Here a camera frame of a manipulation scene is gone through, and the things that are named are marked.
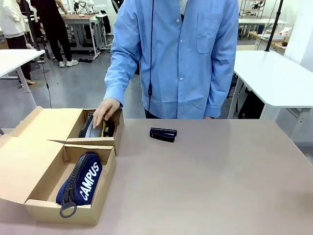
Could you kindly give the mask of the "person right hand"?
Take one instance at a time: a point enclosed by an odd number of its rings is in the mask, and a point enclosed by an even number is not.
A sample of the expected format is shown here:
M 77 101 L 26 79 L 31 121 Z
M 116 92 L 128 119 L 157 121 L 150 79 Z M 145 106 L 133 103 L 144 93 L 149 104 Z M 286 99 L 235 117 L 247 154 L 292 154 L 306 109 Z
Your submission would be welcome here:
M 98 127 L 102 120 L 109 120 L 120 108 L 120 102 L 115 98 L 104 99 L 93 113 L 93 128 Z

